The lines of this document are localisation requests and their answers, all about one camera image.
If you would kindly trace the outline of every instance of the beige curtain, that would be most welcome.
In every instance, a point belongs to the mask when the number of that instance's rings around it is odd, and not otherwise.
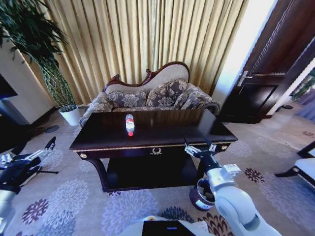
[[[77,104],[90,103],[116,74],[139,83],[146,69],[183,61],[210,93],[248,0],[45,0],[66,33],[60,69]],[[40,73],[33,65],[39,78]]]

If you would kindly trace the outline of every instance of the throw pillow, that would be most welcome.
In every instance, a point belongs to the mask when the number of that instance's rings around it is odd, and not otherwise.
[[[193,110],[199,105],[199,99],[195,94],[190,94],[187,101],[182,106],[181,110]]]
[[[179,97],[175,101],[173,109],[174,110],[180,109],[184,105],[184,103],[187,101],[187,98],[188,98],[188,93],[186,92],[183,92],[181,95],[179,95]]]
[[[150,91],[146,105],[149,107],[172,107],[187,83],[181,79],[167,81]]]
[[[146,97],[147,93],[145,91],[112,91],[108,94],[108,99],[113,103],[115,108],[143,107],[146,103]]]

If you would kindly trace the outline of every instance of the door handle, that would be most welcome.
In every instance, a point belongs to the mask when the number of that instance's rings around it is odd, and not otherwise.
[[[248,70],[245,70],[242,74],[242,77],[240,78],[240,81],[238,82],[237,84],[237,87],[240,87],[242,86],[242,83],[243,81],[246,79],[246,78],[252,78],[253,76],[247,76],[247,73],[248,73]]]

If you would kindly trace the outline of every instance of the white flower pot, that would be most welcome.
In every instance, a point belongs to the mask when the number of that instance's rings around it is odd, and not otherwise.
[[[60,114],[65,118],[65,120],[70,125],[78,125],[80,119],[80,112],[78,107],[70,112],[60,112]]]

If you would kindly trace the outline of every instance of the water bottle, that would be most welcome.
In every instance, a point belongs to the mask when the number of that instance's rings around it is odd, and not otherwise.
[[[128,114],[126,116],[126,130],[129,136],[133,136],[134,123],[133,123],[133,116],[131,114]]]

